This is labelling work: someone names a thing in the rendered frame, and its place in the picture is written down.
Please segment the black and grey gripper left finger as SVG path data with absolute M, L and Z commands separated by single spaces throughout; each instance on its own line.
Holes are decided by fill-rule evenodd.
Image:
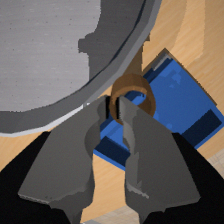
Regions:
M 52 208 L 80 224 L 93 202 L 93 150 L 109 103 L 103 95 L 44 131 L 0 171 L 0 224 L 47 222 Z

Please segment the bronze bushing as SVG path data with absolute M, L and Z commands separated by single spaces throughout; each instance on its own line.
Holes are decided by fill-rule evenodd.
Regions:
M 156 101 L 149 85 L 148 81 L 138 74 L 124 74 L 121 77 L 117 78 L 112 85 L 109 110 L 113 119 L 123 126 L 123 123 L 117 119 L 116 116 L 116 97 L 123 94 L 126 91 L 139 91 L 146 95 L 145 100 L 137 105 L 143 111 L 148 113 L 150 116 L 154 116 L 156 110 Z

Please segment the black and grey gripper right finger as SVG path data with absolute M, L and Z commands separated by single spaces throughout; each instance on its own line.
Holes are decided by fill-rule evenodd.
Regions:
M 166 224 L 224 224 L 224 179 L 218 171 L 179 132 L 123 95 L 116 97 L 116 116 L 131 154 L 125 202 L 138 213 L 139 223 L 162 211 Z

